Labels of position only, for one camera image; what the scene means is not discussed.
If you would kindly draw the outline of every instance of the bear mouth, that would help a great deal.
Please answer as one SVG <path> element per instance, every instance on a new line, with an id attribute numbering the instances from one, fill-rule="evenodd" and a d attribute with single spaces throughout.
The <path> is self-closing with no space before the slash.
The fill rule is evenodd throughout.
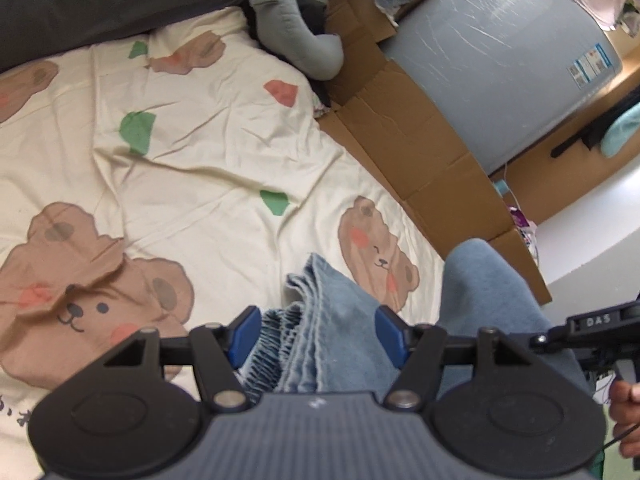
<path id="1" fill-rule="evenodd" d="M 68 320 L 66 320 L 66 321 L 60 317 L 60 314 L 58 314 L 56 317 L 58 318 L 58 321 L 59 321 L 60 323 L 62 323 L 63 325 L 68 325 L 68 326 L 70 326 L 70 327 L 71 327 L 73 330 L 75 330 L 76 332 L 78 332 L 78 333 L 82 333 L 82 332 L 84 332 L 84 330 L 83 330 L 83 329 L 78 328 L 77 326 L 75 326 L 75 325 L 74 325 L 74 319 L 76 318 L 75 316 L 71 316 L 71 317 L 70 317 Z"/>

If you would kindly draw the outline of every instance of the bear nose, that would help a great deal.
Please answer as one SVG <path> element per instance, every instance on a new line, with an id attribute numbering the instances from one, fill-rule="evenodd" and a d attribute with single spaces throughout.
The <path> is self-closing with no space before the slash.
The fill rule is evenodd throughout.
<path id="1" fill-rule="evenodd" d="M 79 305 L 76 305 L 75 303 L 69 303 L 66 306 L 66 309 L 69 311 L 69 314 L 71 314 L 73 317 L 82 317 L 84 316 L 84 312 L 82 311 L 82 307 Z"/>

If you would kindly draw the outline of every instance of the person's leg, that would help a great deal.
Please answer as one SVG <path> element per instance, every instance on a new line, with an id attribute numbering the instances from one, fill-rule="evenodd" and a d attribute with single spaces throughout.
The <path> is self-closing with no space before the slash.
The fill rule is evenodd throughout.
<path id="1" fill-rule="evenodd" d="M 468 240 L 447 257 L 437 325 L 450 335 L 475 336 L 483 326 L 504 333 L 544 332 L 551 323 L 544 316 L 524 279 L 484 240 Z M 590 387 L 573 352 L 543 359 L 589 392 Z M 438 396 L 471 378 L 471 367 L 447 367 Z"/>

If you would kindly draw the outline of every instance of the hand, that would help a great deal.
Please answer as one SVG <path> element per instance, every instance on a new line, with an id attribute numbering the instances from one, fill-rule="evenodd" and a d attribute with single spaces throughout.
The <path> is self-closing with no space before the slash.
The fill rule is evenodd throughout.
<path id="1" fill-rule="evenodd" d="M 609 415 L 617 423 L 613 436 L 617 437 L 640 422 L 640 383 L 632 386 L 625 381 L 614 381 L 609 397 Z M 620 455 L 625 458 L 640 456 L 640 428 L 620 441 Z"/>

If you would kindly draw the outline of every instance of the green shape print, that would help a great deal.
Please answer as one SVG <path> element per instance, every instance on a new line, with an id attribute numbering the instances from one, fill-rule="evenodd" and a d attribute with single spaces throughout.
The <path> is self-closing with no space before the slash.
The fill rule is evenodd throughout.
<path id="1" fill-rule="evenodd" d="M 285 209 L 289 206 L 289 197 L 286 193 L 261 189 L 260 197 L 275 216 L 284 215 Z"/>
<path id="2" fill-rule="evenodd" d="M 151 142 L 151 129 L 156 120 L 149 112 L 129 112 L 120 121 L 120 136 L 129 145 L 129 153 L 146 155 Z"/>
<path id="3" fill-rule="evenodd" d="M 146 56 L 149 53 L 149 49 L 144 41 L 136 41 L 131 47 L 129 52 L 129 59 L 133 59 L 138 56 Z"/>

